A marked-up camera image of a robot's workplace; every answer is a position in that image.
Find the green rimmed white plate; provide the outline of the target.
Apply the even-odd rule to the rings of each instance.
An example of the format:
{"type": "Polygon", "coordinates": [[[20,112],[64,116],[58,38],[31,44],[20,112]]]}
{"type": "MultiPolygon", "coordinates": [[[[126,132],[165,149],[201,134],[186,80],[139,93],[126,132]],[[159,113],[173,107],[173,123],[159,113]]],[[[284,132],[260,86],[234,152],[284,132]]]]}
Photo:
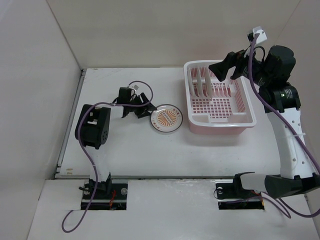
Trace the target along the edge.
{"type": "Polygon", "coordinates": [[[197,75],[197,69],[196,69],[196,68],[191,68],[191,69],[190,69],[190,76],[191,76],[191,83],[192,83],[193,92],[194,92],[193,95],[194,95],[195,97],[198,97],[196,75],[197,75]]]}

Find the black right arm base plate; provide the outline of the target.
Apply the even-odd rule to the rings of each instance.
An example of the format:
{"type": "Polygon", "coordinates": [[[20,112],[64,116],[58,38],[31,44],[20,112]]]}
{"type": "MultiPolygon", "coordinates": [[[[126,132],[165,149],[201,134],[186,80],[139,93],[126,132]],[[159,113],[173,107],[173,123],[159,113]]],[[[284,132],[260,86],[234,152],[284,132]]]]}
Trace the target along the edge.
{"type": "Polygon", "coordinates": [[[214,197],[219,210],[264,210],[261,194],[252,190],[240,189],[233,182],[215,183],[214,197]]]}

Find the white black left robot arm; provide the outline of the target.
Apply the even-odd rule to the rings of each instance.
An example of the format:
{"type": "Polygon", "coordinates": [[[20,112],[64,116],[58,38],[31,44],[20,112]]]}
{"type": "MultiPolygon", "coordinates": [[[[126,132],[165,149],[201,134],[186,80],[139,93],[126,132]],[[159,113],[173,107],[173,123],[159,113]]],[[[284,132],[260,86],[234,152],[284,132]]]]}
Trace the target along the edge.
{"type": "Polygon", "coordinates": [[[151,115],[157,108],[152,104],[154,93],[150,91],[137,94],[133,87],[120,87],[118,96],[112,102],[98,102],[82,106],[74,135],[93,168],[93,176],[89,178],[88,191],[105,199],[111,195],[112,180],[109,171],[99,172],[98,160],[93,158],[89,150],[98,151],[109,137],[111,121],[123,119],[134,113],[138,118],[151,115]]]}

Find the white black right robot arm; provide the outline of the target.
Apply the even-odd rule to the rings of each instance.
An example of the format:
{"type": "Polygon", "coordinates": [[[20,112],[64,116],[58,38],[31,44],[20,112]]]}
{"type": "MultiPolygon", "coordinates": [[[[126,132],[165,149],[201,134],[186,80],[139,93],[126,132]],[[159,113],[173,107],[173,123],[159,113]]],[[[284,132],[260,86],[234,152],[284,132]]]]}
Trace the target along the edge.
{"type": "Polygon", "coordinates": [[[249,79],[256,97],[272,125],[280,159],[278,175],[259,176],[253,172],[235,175],[231,191],[243,197],[249,190],[266,191],[279,199],[309,193],[320,187],[320,167],[306,148],[301,127],[301,102],[297,89],[288,79],[296,65],[294,52],[285,46],[274,45],[266,59],[257,60],[255,51],[230,52],[208,69],[220,82],[226,79],[229,69],[235,68],[232,80],[249,79]]]}

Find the orange sunburst plate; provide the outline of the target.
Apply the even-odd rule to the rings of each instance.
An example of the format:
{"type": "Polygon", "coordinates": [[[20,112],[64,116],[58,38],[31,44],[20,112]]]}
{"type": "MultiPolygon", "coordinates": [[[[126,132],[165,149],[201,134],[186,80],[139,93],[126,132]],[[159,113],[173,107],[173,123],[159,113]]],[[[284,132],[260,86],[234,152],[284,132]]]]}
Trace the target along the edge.
{"type": "Polygon", "coordinates": [[[160,133],[173,133],[183,124],[182,111],[175,105],[162,104],[150,114],[151,126],[160,133]]]}
{"type": "Polygon", "coordinates": [[[202,85],[202,79],[201,79],[201,72],[200,72],[199,68],[196,69],[196,80],[197,80],[198,96],[200,98],[202,98],[203,97],[203,85],[202,85]]]}

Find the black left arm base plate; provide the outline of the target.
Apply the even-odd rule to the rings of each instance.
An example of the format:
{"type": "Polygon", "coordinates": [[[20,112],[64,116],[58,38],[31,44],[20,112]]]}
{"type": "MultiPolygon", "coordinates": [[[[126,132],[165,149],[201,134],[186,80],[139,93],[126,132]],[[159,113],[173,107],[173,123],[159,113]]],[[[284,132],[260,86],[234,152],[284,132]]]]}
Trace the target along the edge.
{"type": "MultiPolygon", "coordinates": [[[[89,191],[89,183],[78,188],[82,191],[80,209],[85,210],[90,202],[93,189],[89,191]]],[[[128,184],[112,183],[110,193],[97,190],[89,210],[124,211],[127,209],[128,184]]]]}

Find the black rimmed flower plate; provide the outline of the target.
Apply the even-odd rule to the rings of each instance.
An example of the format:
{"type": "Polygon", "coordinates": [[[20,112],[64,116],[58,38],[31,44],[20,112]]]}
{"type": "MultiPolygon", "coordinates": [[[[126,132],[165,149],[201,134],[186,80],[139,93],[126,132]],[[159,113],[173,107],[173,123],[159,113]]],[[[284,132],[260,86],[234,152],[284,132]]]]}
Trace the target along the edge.
{"type": "Polygon", "coordinates": [[[212,92],[212,85],[211,85],[211,76],[209,69],[206,67],[204,71],[204,78],[205,78],[205,87],[206,87],[206,93],[207,96],[211,99],[213,97],[212,92]]]}

